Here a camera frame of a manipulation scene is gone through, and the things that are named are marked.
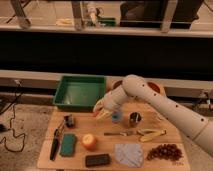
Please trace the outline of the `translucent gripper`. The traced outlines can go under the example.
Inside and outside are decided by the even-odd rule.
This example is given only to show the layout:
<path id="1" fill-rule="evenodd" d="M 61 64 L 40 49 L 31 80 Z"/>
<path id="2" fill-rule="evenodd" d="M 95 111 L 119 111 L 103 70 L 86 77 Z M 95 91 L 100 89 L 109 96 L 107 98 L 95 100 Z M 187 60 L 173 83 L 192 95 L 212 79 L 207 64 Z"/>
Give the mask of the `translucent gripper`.
<path id="1" fill-rule="evenodd" d="M 114 110 L 115 103 L 112 98 L 108 97 L 101 98 L 93 107 L 93 113 L 100 112 L 96 117 L 97 120 L 102 120 L 109 117 L 112 114 L 112 111 Z"/>

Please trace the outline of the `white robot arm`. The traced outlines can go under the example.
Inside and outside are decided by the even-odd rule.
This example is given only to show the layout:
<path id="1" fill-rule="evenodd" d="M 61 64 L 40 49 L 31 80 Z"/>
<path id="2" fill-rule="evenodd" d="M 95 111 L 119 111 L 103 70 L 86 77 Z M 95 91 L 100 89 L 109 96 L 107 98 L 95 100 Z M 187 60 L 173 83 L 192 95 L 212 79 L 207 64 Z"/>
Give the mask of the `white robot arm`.
<path id="1" fill-rule="evenodd" d="M 213 157 L 213 121 L 176 103 L 151 89 L 147 81 L 137 75 L 127 75 L 122 84 L 106 93 L 93 107 L 99 120 L 119 110 L 130 98 L 137 97 L 162 114 L 201 149 Z"/>

